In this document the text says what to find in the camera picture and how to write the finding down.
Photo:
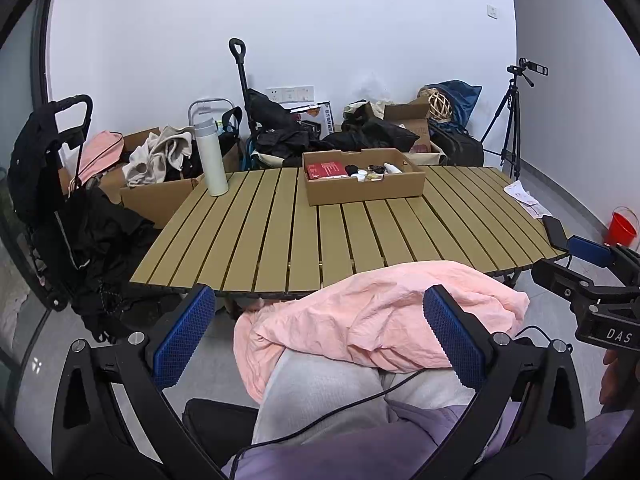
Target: wicker ball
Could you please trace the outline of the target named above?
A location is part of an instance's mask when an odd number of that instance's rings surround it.
[[[418,92],[418,97],[422,97],[423,95],[428,96],[430,114],[433,119],[439,123],[445,123],[451,120],[453,111],[446,95],[437,88],[427,88],[426,86],[420,88]]]

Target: pink cloth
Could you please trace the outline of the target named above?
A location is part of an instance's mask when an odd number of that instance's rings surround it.
[[[124,149],[124,137],[113,132],[100,132],[82,146],[80,161],[80,181],[84,184],[92,176],[113,166],[120,160]]]
[[[245,312],[234,354],[257,402],[285,348],[389,372],[450,363],[424,319],[422,297],[442,284],[487,330],[514,335],[529,298],[455,262],[415,262],[361,272],[303,298]]]

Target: black suitcase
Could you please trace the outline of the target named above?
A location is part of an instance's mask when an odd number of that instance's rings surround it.
[[[447,155],[445,166],[484,166],[482,143],[468,134],[447,131],[429,121],[431,140]]]

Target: stroller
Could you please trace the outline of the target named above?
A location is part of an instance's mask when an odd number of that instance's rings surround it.
[[[84,103],[81,126],[58,131],[55,115]],[[175,308],[178,294],[135,287],[129,279],[158,231],[152,222],[110,202],[97,187],[82,184],[82,144],[93,102],[78,95],[35,110],[14,145],[8,187],[24,223],[34,270],[61,311],[69,303],[97,342],[115,343],[148,328]],[[58,150],[79,146],[72,191],[66,197],[58,174]]]

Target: purple clothing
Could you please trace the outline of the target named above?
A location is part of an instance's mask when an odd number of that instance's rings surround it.
[[[249,450],[240,460],[238,480],[408,480],[433,454],[457,423],[466,406],[422,410],[388,401],[397,422],[353,431],[300,446],[265,446]],[[483,458],[500,451],[516,417],[519,403],[502,414]],[[586,472],[607,452],[632,412],[607,413],[587,423]],[[224,468],[229,475],[231,462]]]

